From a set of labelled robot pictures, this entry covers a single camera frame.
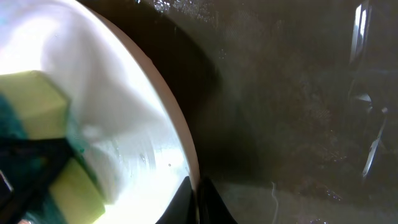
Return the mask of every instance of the wet surface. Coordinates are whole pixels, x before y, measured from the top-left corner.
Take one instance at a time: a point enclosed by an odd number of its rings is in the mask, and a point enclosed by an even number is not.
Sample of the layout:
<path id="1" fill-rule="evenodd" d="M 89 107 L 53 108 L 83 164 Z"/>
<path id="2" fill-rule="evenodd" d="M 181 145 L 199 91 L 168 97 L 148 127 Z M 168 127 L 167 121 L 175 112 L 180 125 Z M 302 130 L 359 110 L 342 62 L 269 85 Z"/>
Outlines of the wet surface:
<path id="1" fill-rule="evenodd" d="M 398 220 L 398 2 L 81 2 L 152 59 L 239 223 Z"/>

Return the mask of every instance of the dark surface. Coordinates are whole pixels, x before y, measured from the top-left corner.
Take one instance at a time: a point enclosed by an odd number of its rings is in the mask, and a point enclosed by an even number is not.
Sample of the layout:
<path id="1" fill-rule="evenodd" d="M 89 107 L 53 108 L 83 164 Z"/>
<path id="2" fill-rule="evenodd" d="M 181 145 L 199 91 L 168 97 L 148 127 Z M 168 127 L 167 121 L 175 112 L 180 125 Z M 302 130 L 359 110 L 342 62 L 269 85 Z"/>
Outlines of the dark surface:
<path id="1" fill-rule="evenodd" d="M 81 2 L 152 59 L 238 223 L 272 223 L 276 201 L 276 223 L 398 221 L 397 1 L 370 1 L 351 62 L 362 1 Z"/>

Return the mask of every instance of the yellow sponge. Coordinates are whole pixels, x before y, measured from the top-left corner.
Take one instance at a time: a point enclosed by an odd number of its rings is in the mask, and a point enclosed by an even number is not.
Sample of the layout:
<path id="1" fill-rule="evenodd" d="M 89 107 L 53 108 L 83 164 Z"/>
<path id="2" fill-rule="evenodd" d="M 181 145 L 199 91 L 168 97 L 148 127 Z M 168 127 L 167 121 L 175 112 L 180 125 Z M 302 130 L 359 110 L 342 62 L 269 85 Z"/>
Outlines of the yellow sponge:
<path id="1" fill-rule="evenodd" d="M 74 159 L 68 161 L 49 192 L 68 224 L 91 224 L 105 212 L 103 198 Z"/>
<path id="2" fill-rule="evenodd" d="M 0 95 L 29 139 L 65 137 L 68 101 L 40 72 L 0 75 Z"/>

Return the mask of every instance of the sponge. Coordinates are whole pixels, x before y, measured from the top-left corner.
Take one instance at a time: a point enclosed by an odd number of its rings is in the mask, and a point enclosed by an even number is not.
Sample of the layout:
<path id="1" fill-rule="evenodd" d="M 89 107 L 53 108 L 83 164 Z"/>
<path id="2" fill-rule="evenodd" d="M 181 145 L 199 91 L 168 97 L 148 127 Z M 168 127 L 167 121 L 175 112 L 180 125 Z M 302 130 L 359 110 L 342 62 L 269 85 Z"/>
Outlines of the sponge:
<path id="1" fill-rule="evenodd" d="M 49 192 L 68 224 L 90 224 L 105 212 L 102 196 L 74 159 L 68 161 Z"/>
<path id="2" fill-rule="evenodd" d="M 65 136 L 68 101 L 40 72 L 0 75 L 0 95 L 29 139 Z"/>

